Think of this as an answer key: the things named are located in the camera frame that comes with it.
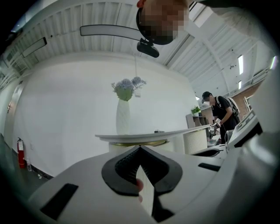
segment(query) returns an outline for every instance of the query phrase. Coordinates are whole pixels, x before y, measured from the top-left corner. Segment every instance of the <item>black panel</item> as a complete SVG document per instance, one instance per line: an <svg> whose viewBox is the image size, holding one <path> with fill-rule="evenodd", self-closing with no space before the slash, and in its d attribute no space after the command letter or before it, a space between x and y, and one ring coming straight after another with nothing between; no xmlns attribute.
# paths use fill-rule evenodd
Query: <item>black panel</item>
<svg viewBox="0 0 280 224"><path fill-rule="evenodd" d="M205 151L205 152L193 154L193 156L214 157L214 156L217 156L217 155L220 153L220 151L223 151L223 150L214 150L214 149L211 149L211 150L207 150L207 151Z"/></svg>
<svg viewBox="0 0 280 224"><path fill-rule="evenodd" d="M256 126L244 137L242 138L239 142L237 142L234 147L242 147L242 145L248 141L249 139L253 138L256 134L260 135L263 133L262 127L259 123L256 124Z"/></svg>
<svg viewBox="0 0 280 224"><path fill-rule="evenodd" d="M64 207L68 204L69 200L76 192L78 186L74 184L64 185L59 192L43 207L41 212L50 218L57 220L58 216L63 211Z"/></svg>
<svg viewBox="0 0 280 224"><path fill-rule="evenodd" d="M207 169L207 170L213 170L218 172L220 170L220 166L215 166L215 165L211 165L211 164L207 164L207 163L201 163L198 165L201 168Z"/></svg>
<svg viewBox="0 0 280 224"><path fill-rule="evenodd" d="M177 162L145 146L135 146L107 161L101 174L105 183L116 193L138 196L136 173L140 165L158 196L172 191L182 177L183 171Z"/></svg>
<svg viewBox="0 0 280 224"><path fill-rule="evenodd" d="M170 218L172 215L174 215L171 211L164 209L161 205L161 202L156 195L154 194L154 204L153 204L153 210L152 210L152 217L157 221L157 222L162 222L165 219Z"/></svg>

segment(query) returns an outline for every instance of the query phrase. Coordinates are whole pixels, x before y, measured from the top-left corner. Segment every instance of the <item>black t-shirt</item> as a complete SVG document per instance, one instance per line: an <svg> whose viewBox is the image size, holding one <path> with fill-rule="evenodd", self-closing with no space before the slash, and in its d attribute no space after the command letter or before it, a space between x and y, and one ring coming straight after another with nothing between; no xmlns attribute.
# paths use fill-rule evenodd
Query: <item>black t-shirt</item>
<svg viewBox="0 0 280 224"><path fill-rule="evenodd" d="M218 105L216 97L215 97L215 100L216 100L216 104L215 104L215 106L212 106L213 116L218 116L218 118L220 120L222 120L227 113L226 108L230 107L230 104L222 96L219 96L220 105ZM233 130L235 128L235 126L237 125L234 115L232 114L230 116L230 118L223 125L224 125L224 128L226 129L226 131Z"/></svg>

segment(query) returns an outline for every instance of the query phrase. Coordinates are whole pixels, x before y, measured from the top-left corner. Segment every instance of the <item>fire extinguisher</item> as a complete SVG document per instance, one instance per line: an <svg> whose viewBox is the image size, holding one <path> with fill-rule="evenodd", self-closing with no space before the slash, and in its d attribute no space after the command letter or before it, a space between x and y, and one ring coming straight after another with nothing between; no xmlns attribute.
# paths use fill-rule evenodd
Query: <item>fire extinguisher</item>
<svg viewBox="0 0 280 224"><path fill-rule="evenodd" d="M23 140L18 138L17 140L17 158L20 168L25 167L25 161L24 161L25 153L23 151Z"/></svg>

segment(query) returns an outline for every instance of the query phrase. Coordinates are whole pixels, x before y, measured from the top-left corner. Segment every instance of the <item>black cap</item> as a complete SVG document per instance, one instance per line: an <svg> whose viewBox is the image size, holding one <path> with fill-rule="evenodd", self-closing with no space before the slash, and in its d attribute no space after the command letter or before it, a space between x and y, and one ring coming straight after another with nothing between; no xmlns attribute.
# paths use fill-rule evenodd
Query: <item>black cap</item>
<svg viewBox="0 0 280 224"><path fill-rule="evenodd" d="M202 103L204 103L204 99L205 98L207 98L207 97L209 97L210 95L212 95L212 93L210 93L210 92L208 92L208 91L206 91L206 92L204 92L203 94L202 94Z"/></svg>
<svg viewBox="0 0 280 224"><path fill-rule="evenodd" d="M143 35L144 38L146 38L149 42L158 44L158 45L166 45L173 41L173 36L153 36L151 32L150 26L142 26L140 22L140 15L143 8L139 8L136 15L136 24L140 31L140 33Z"/></svg>

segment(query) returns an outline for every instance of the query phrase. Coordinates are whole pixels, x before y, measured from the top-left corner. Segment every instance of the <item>cable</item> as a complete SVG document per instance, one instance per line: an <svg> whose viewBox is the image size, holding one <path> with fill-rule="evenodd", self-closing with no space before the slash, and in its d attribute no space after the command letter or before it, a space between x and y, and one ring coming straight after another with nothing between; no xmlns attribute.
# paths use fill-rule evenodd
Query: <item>cable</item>
<svg viewBox="0 0 280 224"><path fill-rule="evenodd" d="M135 77L137 77L137 68L136 68L136 55L134 54L134 60L135 60Z"/></svg>
<svg viewBox="0 0 280 224"><path fill-rule="evenodd" d="M129 43L130 43L130 49L131 49L132 53L135 55L135 53L134 53L134 51L133 51L133 47L132 47L131 40L129 40Z"/></svg>
<svg viewBox="0 0 280 224"><path fill-rule="evenodd" d="M224 127L224 124L222 124L222 126ZM224 131L227 132L225 128L224 128Z"/></svg>

